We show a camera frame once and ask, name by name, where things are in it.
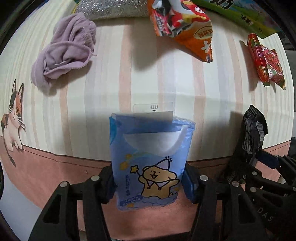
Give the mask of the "red floral snack bag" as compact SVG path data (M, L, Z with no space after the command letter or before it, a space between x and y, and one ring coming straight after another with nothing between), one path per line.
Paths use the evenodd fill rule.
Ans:
M285 78L276 50L262 45L255 33L248 35L247 46L263 85L269 86L274 82L285 90Z

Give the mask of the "black snack bag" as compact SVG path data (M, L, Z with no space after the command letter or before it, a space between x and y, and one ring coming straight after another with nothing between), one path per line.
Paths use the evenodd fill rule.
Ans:
M263 113L255 106L250 105L242 119L240 137L235 151L225 169L228 183L243 178L256 154L262 150L264 137L267 134L268 127Z

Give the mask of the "orange red snack bag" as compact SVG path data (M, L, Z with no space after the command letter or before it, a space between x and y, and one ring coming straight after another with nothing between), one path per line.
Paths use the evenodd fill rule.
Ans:
M192 1L148 1L149 18L159 37L171 37L211 63L213 26L210 18Z

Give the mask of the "brown cardboard box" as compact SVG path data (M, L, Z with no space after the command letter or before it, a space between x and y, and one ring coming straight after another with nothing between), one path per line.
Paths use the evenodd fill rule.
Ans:
M200 8L221 14L261 39L281 31L274 19L255 1L196 0L194 3Z

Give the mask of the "blue cartoon tissue pack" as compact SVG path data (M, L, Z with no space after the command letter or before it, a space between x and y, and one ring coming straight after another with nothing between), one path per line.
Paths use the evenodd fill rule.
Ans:
M172 102L136 104L109 118L110 155L121 211L173 203L195 131Z

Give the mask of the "purple cloth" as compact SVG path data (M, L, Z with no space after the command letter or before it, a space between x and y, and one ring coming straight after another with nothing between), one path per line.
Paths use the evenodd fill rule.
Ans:
M85 67L93 56L95 35L96 25L84 13L62 18L54 27L51 42L32 65L31 82L48 94L53 80Z

